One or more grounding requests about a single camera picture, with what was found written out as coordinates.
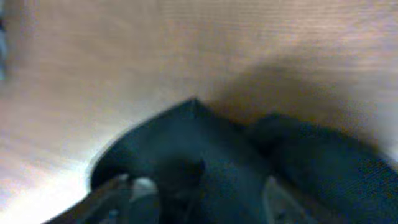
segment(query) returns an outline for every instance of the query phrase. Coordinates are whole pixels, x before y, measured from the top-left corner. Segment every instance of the wooden surface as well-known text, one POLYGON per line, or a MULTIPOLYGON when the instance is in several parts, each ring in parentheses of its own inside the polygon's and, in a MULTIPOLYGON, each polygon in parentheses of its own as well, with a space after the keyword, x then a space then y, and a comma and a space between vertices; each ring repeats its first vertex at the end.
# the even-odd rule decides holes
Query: wooden surface
POLYGON ((120 134, 193 95, 245 123, 278 111, 338 128, 398 160, 394 0, 9 0, 6 10, 1 223, 68 208, 120 134))

